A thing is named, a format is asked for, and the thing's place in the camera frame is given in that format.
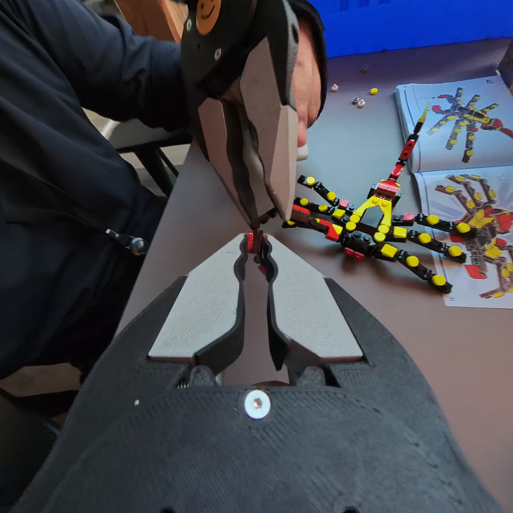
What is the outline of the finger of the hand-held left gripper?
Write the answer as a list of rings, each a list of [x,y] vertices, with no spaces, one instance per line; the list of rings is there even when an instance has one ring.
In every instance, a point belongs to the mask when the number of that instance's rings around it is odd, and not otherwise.
[[[256,136],[258,160],[250,177],[257,180],[257,206],[276,207],[289,221],[294,199],[298,120],[292,106],[283,105],[274,73],[268,38],[249,53],[240,76],[240,94],[248,123]]]
[[[207,98],[198,108],[208,161],[223,183],[243,219],[251,225],[258,217],[249,170],[243,159],[239,115],[226,124],[224,103]]]

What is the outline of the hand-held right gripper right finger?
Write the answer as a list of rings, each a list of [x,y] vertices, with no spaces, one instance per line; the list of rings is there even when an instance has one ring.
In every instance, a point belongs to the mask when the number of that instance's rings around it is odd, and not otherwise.
[[[308,366],[357,362],[363,351],[317,271],[272,235],[262,241],[268,282],[269,349],[274,367],[302,372]]]

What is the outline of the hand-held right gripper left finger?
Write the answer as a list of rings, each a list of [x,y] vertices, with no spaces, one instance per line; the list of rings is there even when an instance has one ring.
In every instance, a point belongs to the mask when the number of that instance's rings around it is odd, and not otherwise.
[[[239,234],[187,275],[148,356],[221,374],[242,353],[248,235]]]

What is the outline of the black red lego claw arm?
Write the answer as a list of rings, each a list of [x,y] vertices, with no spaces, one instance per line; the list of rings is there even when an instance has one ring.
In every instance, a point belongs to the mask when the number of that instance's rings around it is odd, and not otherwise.
[[[268,210],[266,213],[253,220],[250,224],[251,230],[248,232],[248,253],[254,254],[254,262],[264,276],[266,276],[266,233],[260,227],[269,220],[278,215],[276,207]]]

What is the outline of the black yellow lego scorpion model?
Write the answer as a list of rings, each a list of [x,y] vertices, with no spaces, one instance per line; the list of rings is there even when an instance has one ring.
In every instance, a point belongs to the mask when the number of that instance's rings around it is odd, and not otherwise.
[[[313,176],[299,176],[298,184],[314,190],[324,203],[316,204],[305,197],[293,201],[292,216],[284,221],[284,229],[302,228],[320,232],[327,240],[340,245],[343,253],[355,260],[374,258],[399,262],[421,280],[427,282],[442,294],[449,294],[452,285],[445,275],[436,274],[420,263],[420,260],[405,249],[394,246],[410,241],[445,256],[451,261],[464,264],[466,253],[458,246],[439,241],[427,232],[410,227],[414,224],[439,230],[448,234],[474,235],[467,223],[446,221],[436,215],[406,212],[394,213],[402,192],[398,178],[411,157],[426,121],[429,105],[418,119],[414,131],[408,136],[399,158],[387,179],[375,182],[369,190],[365,202],[359,207],[317,181]]]

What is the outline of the person's left forearm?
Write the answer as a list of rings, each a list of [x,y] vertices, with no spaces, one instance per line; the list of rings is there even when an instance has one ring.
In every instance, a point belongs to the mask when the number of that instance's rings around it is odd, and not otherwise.
[[[99,35],[92,36],[93,50],[106,51],[106,56],[100,58],[99,71],[93,72],[98,81],[93,99],[105,99],[106,106],[90,109],[116,121],[139,119],[151,128],[191,129],[180,46],[136,35],[122,18],[103,8],[104,3],[82,2],[99,22]],[[328,74],[324,24],[310,2],[289,4],[298,22],[306,20],[311,26],[321,77],[320,114],[326,100]]]

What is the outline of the lego instruction booklet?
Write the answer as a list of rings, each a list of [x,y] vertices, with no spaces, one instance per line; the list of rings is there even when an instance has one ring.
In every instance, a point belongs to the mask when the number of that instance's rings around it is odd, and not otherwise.
[[[467,255],[460,265],[432,252],[453,285],[446,306],[512,309],[512,93],[495,74],[399,85],[395,100],[405,136],[429,104],[409,160],[421,212],[476,230],[464,239],[427,228]]]

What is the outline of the lego set box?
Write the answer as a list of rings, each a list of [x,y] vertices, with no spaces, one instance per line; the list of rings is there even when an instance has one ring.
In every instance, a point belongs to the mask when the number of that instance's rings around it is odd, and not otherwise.
[[[511,42],[508,46],[502,60],[500,61],[497,72],[504,84],[508,88],[509,92],[512,93],[512,54],[513,54],[513,43]]]

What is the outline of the person's left hand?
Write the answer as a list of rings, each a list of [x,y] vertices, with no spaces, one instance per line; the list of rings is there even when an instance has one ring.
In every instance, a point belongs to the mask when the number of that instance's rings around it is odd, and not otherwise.
[[[307,142],[307,130],[317,120],[321,109],[321,77],[317,63],[311,26],[298,23],[298,54],[292,76],[292,90],[298,116],[297,146]]]

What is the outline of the blue plastic bin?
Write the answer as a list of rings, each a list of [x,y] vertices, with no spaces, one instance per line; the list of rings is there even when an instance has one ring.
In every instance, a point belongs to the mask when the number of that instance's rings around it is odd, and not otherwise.
[[[512,1],[311,1],[328,57],[512,37]]]

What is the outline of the wooden post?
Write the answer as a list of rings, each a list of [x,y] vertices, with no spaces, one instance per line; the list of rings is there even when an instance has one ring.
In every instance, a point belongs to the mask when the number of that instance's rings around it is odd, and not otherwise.
[[[133,31],[161,41],[181,42],[188,18],[186,3],[175,1],[115,1]]]

